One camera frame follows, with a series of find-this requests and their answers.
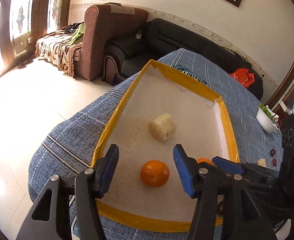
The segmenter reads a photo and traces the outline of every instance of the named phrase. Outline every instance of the orange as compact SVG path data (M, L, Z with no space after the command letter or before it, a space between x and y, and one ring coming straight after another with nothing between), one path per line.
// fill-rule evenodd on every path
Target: orange
M167 165L161 161L149 161L142 166L140 178L146 185L160 187L165 185L168 181L169 169Z
M200 158L200 159L197 160L197 163L201 163L201 162L207 162L207 163L209 163L211 165L215 165L211 160L206 159L206 158Z

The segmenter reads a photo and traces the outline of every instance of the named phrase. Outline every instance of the white floor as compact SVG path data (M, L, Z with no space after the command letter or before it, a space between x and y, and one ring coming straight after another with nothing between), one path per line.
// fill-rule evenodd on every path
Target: white floor
M16 239L32 205L28 165L46 135L111 89L71 78L43 59L0 78L0 229Z

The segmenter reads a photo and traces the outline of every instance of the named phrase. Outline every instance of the white bowl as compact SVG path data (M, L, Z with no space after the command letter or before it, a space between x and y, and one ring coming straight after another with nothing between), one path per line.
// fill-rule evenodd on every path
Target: white bowl
M270 120L270 118L260 107L257 113L257 120L266 133L271 133L278 130L278 127Z

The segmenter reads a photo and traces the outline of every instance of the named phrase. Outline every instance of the green vegetable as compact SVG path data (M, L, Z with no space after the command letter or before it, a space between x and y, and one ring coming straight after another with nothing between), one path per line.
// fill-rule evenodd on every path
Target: green vegetable
M260 104L259 107L261 108L262 111L269 117L269 119L274 122L272 114L268 111L268 109L265 107L265 105Z

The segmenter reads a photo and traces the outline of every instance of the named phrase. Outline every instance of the white wall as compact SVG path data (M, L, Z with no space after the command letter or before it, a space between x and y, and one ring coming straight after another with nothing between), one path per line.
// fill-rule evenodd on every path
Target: white wall
M69 22L83 21L86 3L71 0ZM174 14L216 33L250 56L280 85L294 61L294 5L290 0L106 0Z

